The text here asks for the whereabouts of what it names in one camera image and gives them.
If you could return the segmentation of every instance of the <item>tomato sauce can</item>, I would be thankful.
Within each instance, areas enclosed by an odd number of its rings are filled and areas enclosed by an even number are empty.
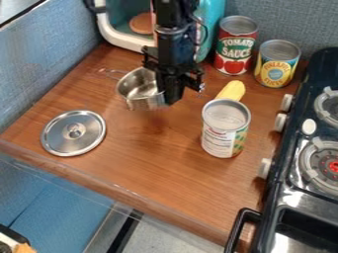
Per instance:
[[[291,42],[271,40],[261,44],[255,78],[269,88],[283,88],[294,78],[300,49]]]
[[[229,16],[219,23],[214,67],[228,75],[240,75],[250,67],[258,26],[244,16]]]
[[[208,102],[202,111],[202,148],[212,156],[230,158],[244,148],[251,113],[242,103],[230,99]]]

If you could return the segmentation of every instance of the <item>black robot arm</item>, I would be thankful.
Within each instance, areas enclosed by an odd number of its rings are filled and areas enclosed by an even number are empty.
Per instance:
[[[183,96],[185,87],[203,89],[203,70],[195,62],[198,0],[153,0],[157,47],[144,46],[143,66],[156,72],[158,91],[167,105]]]

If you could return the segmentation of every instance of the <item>red can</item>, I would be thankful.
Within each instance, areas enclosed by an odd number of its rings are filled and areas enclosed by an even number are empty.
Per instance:
[[[258,35],[258,26],[244,16],[229,16],[219,23],[214,67],[228,75],[245,73],[251,64],[252,48]]]

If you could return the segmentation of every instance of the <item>black stove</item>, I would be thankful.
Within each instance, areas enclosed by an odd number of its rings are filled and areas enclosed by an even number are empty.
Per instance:
[[[263,212],[240,211],[225,252],[247,221],[257,226],[250,252],[338,252],[338,47],[315,53],[302,80],[276,119],[281,145],[260,168]]]

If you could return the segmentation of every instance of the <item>can lid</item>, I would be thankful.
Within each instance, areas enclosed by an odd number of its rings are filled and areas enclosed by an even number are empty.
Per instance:
[[[228,16],[220,21],[220,27],[232,35],[250,35],[258,31],[258,25],[249,17]]]
[[[52,119],[43,129],[43,148],[57,156],[86,153],[101,143],[106,124],[91,111],[70,111]]]
[[[299,47],[283,40],[270,40],[262,43],[260,52],[272,60],[293,60],[300,57]]]
[[[249,125],[251,114],[248,108],[240,102],[216,99],[204,106],[203,119],[210,127],[237,130]]]

